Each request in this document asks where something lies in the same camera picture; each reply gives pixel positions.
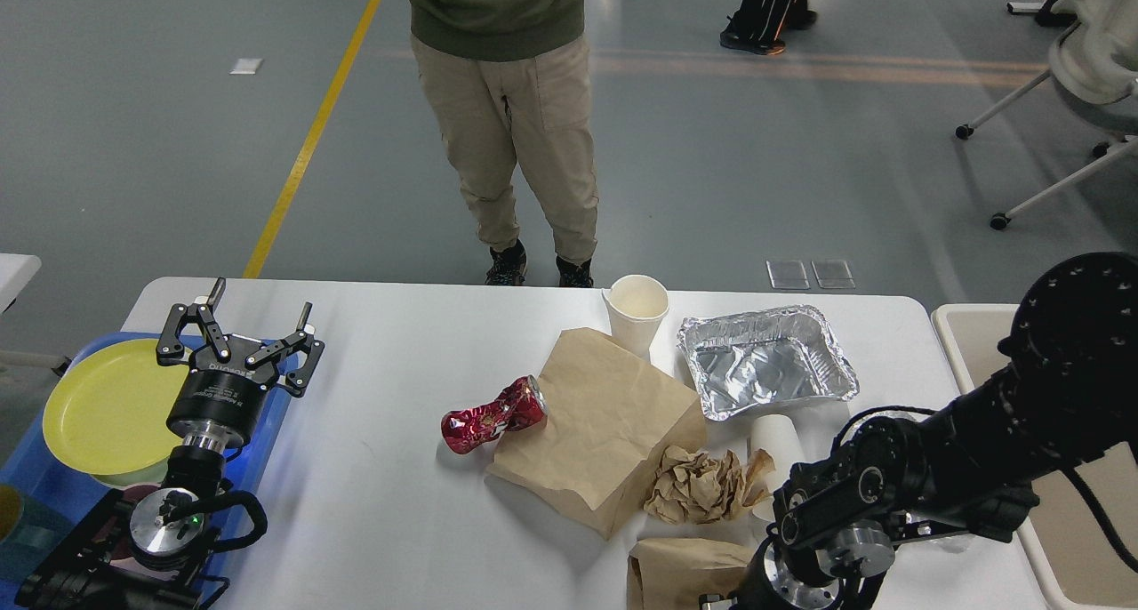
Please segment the gray floor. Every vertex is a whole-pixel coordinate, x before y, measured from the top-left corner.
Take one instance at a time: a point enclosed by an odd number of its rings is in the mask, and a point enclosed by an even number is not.
[[[0,250],[43,261],[0,347],[73,354],[150,279],[240,277],[366,1],[0,0]],[[932,310],[1138,250],[1135,163],[988,228],[1102,139],[1049,86],[953,139],[1058,33],[1007,1],[1039,0],[811,0],[817,27],[758,58],[717,46],[739,0],[588,0],[597,285],[770,290],[767,261],[846,258],[855,292]],[[407,26],[406,1],[382,0],[262,278],[481,281]],[[228,74],[242,56],[258,75]],[[554,285],[520,197],[529,280]],[[0,368],[0,459],[53,379]]]

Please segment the khaki pants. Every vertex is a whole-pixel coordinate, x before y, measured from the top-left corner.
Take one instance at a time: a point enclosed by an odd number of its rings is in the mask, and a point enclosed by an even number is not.
[[[517,241],[510,180],[521,165],[556,254],[574,265],[593,258],[597,191],[585,38],[508,63],[460,59],[414,35],[411,48],[480,240],[496,250]]]

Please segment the yellow plate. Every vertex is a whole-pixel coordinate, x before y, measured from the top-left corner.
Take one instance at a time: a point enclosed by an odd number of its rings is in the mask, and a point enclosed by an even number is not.
[[[164,461],[181,443],[166,417],[187,366],[163,368],[157,339],[94,352],[59,380],[43,411],[43,439],[63,464],[89,475],[123,475]]]

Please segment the yellow floor line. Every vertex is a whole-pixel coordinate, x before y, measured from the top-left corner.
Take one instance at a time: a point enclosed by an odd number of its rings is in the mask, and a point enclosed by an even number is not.
[[[296,163],[292,164],[292,172],[289,173],[288,181],[284,181],[284,189],[281,189],[280,197],[277,197],[277,205],[273,206],[272,214],[269,214],[269,222],[261,232],[257,246],[253,249],[253,256],[249,257],[248,264],[245,265],[245,279],[261,277],[261,269],[265,265],[265,258],[269,258],[269,250],[273,248],[277,233],[280,232],[281,224],[284,222],[284,214],[288,214],[289,205],[292,205],[292,197],[296,196],[297,189],[300,188],[300,180],[303,180],[304,173],[308,170],[308,160],[312,160],[312,154],[316,151],[316,145],[320,143],[320,137],[324,133],[324,126],[328,124],[332,108],[336,108],[336,101],[340,97],[340,91],[344,90],[344,82],[348,79],[348,72],[352,72],[352,65],[355,61],[356,55],[360,53],[360,47],[363,46],[363,39],[368,34],[368,27],[371,26],[371,19],[374,18],[380,1],[369,0],[368,7],[365,7],[360,18],[360,23],[356,24],[352,42],[348,43],[347,50],[344,51],[344,59],[340,59],[340,66],[337,67],[336,75],[332,76],[332,83],[328,86],[324,101],[320,105],[320,110],[316,112],[316,118],[312,121],[312,127],[308,127],[308,137],[305,137],[304,145],[300,147],[300,154],[296,156]]]

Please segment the blue tray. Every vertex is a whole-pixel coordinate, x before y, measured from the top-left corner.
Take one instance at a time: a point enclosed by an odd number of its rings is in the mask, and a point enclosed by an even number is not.
[[[94,352],[130,339],[155,339],[157,343],[158,335],[143,333],[142,331],[117,331],[114,335],[94,339],[75,355],[72,365],[76,365],[81,360],[93,355]],[[193,349],[201,347],[204,343],[199,337],[183,337],[182,341]],[[290,357],[281,368],[281,372],[291,372],[296,370],[296,357]],[[253,443],[245,446],[240,456],[225,464],[225,478],[233,481],[234,489],[256,492],[257,485],[261,484],[261,476],[264,475],[265,465],[269,463],[273,444],[277,443],[277,435],[284,420],[284,412],[288,411],[291,401],[292,396],[289,396],[283,388],[272,388],[269,391],[256,434],[253,436]],[[90,475],[67,468],[52,455],[43,440],[42,412],[36,417],[27,432],[24,432],[24,438],[16,446],[16,451],[0,469],[0,483],[9,484],[30,494],[73,524],[77,524],[108,491],[107,486],[98,483]],[[212,524],[221,526],[221,538],[244,535],[248,528],[245,511],[240,508],[215,514]],[[228,555],[229,553],[221,553],[211,557],[204,569],[205,574],[223,576]],[[18,590],[19,584],[0,580],[0,609],[17,608],[15,599]]]

